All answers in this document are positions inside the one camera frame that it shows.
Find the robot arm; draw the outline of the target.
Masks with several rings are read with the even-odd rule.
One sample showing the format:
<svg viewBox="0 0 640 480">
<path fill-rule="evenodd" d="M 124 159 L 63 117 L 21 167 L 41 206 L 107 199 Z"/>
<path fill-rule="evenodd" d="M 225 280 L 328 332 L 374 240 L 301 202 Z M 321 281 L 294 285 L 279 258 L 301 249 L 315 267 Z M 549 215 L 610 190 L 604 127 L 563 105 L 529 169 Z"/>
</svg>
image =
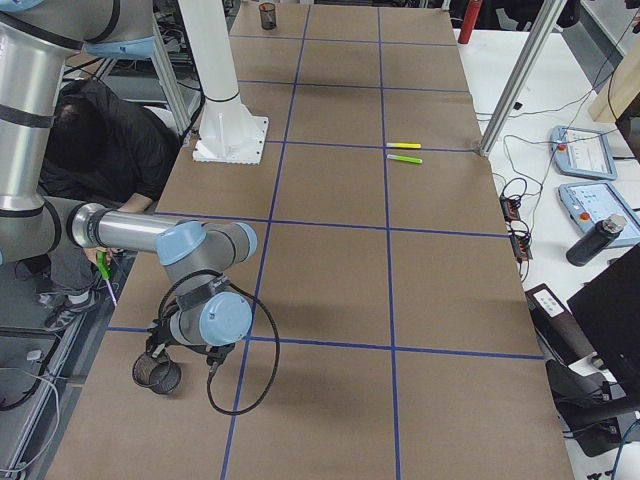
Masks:
<svg viewBox="0 0 640 480">
<path fill-rule="evenodd" d="M 156 50 L 148 1 L 5 1 L 1 5 L 1 259 L 73 247 L 153 252 L 172 281 L 173 313 L 159 312 L 147 351 L 231 345 L 253 314 L 225 270 L 257 247 L 244 223 L 122 212 L 37 190 L 65 61 L 81 51 L 145 59 Z"/>
</svg>

